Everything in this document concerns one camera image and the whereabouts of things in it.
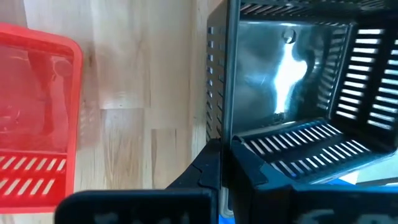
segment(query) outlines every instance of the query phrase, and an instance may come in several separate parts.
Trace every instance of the red basket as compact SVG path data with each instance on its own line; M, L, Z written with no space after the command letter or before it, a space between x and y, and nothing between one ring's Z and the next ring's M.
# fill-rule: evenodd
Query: red basket
M0 24L0 213L52 212L73 193L82 53Z

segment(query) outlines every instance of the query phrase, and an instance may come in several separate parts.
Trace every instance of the wooden floor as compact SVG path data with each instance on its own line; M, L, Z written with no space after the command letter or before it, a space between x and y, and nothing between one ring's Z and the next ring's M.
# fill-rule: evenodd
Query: wooden floor
M206 19L220 0L0 0L0 22L84 52L75 190L161 189L205 143ZM52 214L0 215L0 224Z

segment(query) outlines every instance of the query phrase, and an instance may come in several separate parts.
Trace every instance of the wood grain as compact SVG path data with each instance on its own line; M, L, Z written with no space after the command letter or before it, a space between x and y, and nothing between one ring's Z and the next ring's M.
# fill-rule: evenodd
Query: wood grain
M76 191L161 189L197 155L206 20L219 1L0 0L0 21L83 51ZM52 223L52 214L0 215L10 223Z

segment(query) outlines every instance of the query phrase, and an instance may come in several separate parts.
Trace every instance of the black wire mesh basket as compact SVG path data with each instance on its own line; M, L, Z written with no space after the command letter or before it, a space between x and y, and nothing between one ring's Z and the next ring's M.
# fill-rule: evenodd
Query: black wire mesh basket
M322 183L397 147L398 2L222 2L208 19L207 139ZM220 212L228 217L228 194Z

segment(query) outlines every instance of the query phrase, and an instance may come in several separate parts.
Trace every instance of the black metal basket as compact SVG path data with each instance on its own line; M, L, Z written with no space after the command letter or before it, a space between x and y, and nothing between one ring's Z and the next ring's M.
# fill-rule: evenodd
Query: black metal basket
M392 155L397 4L222 2L208 19L207 138L221 138L224 150L237 139L305 183ZM227 201L221 213L230 216Z

